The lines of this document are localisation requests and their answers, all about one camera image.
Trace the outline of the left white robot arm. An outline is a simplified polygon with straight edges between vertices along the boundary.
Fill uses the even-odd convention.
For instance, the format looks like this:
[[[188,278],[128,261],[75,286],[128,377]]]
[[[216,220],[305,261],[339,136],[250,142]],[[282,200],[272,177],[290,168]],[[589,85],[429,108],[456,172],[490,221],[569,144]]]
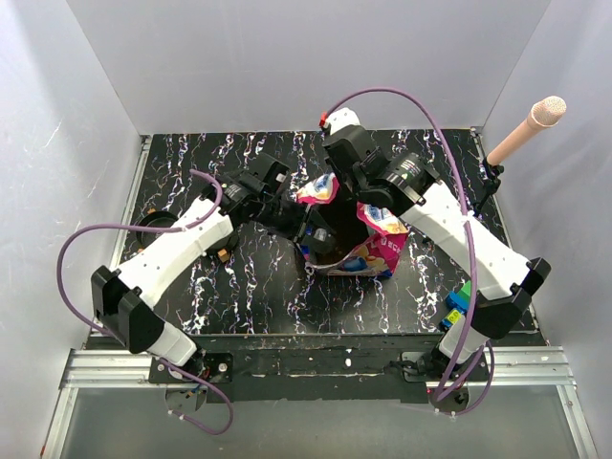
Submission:
[[[285,196],[288,176],[288,166],[261,154],[248,168],[220,176],[219,186],[205,187],[171,227],[156,229],[156,239],[140,254],[114,271],[100,267],[93,273],[96,319],[131,353],[169,361],[180,381],[196,381],[204,369],[200,348],[154,311],[187,267],[219,251],[250,221],[311,252],[329,253],[335,246],[335,232],[317,207]]]

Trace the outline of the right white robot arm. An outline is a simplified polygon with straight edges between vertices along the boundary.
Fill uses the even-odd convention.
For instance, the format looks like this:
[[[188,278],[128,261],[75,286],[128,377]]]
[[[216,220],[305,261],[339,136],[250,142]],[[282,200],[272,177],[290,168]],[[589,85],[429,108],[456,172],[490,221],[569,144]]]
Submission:
[[[418,155],[389,156],[354,122],[326,125],[324,132],[339,198],[362,225],[385,237],[416,229],[469,274],[475,290],[468,313],[444,333],[430,358],[440,378],[458,378],[487,340],[504,338],[522,318],[550,264],[513,251],[464,214],[447,184]]]

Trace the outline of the pink cat food bag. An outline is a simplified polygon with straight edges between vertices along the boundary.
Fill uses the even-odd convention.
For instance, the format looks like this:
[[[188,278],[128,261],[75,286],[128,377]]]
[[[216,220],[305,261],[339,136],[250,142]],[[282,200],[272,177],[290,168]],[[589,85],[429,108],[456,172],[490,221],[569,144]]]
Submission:
[[[333,173],[307,183],[296,193],[298,203],[317,209],[335,231],[335,247],[306,259],[328,276],[390,277],[395,272],[408,230],[386,208],[339,200],[339,180]]]

